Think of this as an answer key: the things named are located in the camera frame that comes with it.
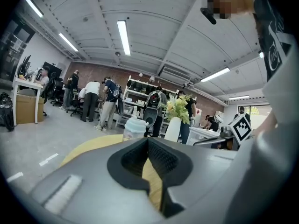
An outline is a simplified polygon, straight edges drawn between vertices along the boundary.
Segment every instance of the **shoe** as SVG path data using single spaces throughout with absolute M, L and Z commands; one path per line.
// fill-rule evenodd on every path
M 98 131 L 102 131 L 102 127 L 99 126 L 99 125 L 95 126 L 95 129 L 98 130 Z

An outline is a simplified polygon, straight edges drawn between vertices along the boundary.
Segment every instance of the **white ceiling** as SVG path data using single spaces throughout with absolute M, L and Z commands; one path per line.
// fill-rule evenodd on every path
M 236 15 L 212 25 L 200 12 L 204 0 L 33 0 L 39 18 L 21 1 L 17 12 L 71 60 L 98 62 L 159 75 L 163 65 L 187 72 L 194 87 L 222 100 L 266 83 L 252 15 Z M 123 52 L 118 20 L 126 20 L 131 56 Z M 62 32 L 78 48 L 72 51 Z M 231 71 L 199 80 L 224 67 Z

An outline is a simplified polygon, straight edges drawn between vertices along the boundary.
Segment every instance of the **floor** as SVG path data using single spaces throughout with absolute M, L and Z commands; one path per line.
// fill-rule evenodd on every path
M 69 113 L 44 105 L 47 117 L 38 124 L 23 124 L 8 132 L 0 126 L 0 165 L 4 177 L 20 176 L 11 181 L 25 192 L 30 190 L 45 176 L 59 167 L 65 156 L 83 142 L 100 136 L 122 134 L 123 126 L 112 130 L 97 131 L 93 123 L 80 120 L 78 114 Z

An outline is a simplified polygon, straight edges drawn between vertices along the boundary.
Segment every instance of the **ceiling light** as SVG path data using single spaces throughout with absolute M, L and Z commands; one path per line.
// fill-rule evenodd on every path
M 260 58 L 263 58 L 263 52 L 262 52 L 262 51 L 259 51 L 258 53 L 259 53 L 259 55 L 260 55 Z
M 232 97 L 232 98 L 228 98 L 228 99 L 232 100 L 232 99 L 243 99 L 243 98 L 249 98 L 249 95 L 238 96 L 238 97 Z
M 124 52 L 127 56 L 130 56 L 131 52 L 129 47 L 126 21 L 117 21 L 117 26 L 121 35 L 121 42 L 122 42 Z
M 66 38 L 65 38 L 65 36 L 62 34 L 62 33 L 59 33 L 59 35 L 62 37 L 62 39 L 64 39 L 65 40 L 65 42 L 67 43 L 67 44 L 69 44 L 69 46 L 70 47 L 72 47 L 75 51 L 78 51 L 70 42 L 69 42 L 69 40 L 67 40 Z
M 224 68 L 223 70 L 218 71 L 218 72 L 216 72 L 215 74 L 212 74 L 212 75 L 210 75 L 210 76 L 208 76 L 208 77 L 202 79 L 200 82 L 206 82 L 206 81 L 211 80 L 211 79 L 213 79 L 213 78 L 215 78 L 215 77 L 221 76 L 221 75 L 223 75 L 223 74 L 225 74 L 225 73 L 227 73 L 227 72 L 229 72 L 229 71 L 230 71 L 230 69 L 229 69 L 228 67 L 227 67 L 227 68 Z
M 38 8 L 33 4 L 33 2 L 31 0 L 25 0 L 29 6 L 31 6 L 31 8 L 36 12 L 36 14 L 39 16 L 39 17 L 42 17 L 43 14 L 38 10 Z

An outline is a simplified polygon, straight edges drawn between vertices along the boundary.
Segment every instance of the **vase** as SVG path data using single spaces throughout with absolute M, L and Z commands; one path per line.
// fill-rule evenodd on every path
M 167 128 L 165 139 L 173 142 L 177 142 L 180 128 L 181 128 L 181 119 L 178 117 L 173 117 Z

